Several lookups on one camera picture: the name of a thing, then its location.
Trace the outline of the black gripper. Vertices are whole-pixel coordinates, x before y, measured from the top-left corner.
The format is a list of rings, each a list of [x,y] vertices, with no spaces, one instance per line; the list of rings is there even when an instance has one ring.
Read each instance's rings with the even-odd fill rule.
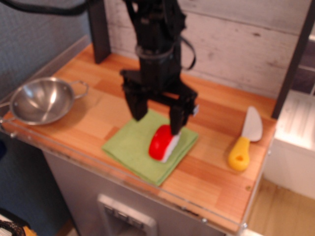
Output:
[[[181,79],[181,54],[139,55],[140,69],[120,71],[132,117],[140,121],[148,112],[148,100],[170,107],[172,135],[178,135],[190,115],[197,113],[197,92]]]

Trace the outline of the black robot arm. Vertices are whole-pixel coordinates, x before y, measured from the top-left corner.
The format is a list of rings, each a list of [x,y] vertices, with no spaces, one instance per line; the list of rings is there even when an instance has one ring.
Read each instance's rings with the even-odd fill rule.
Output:
[[[123,90],[132,116],[141,120],[148,100],[169,106],[170,128],[177,135],[196,113],[197,92],[181,80],[181,36],[185,14],[176,0],[126,0],[136,33],[139,70],[122,70]]]

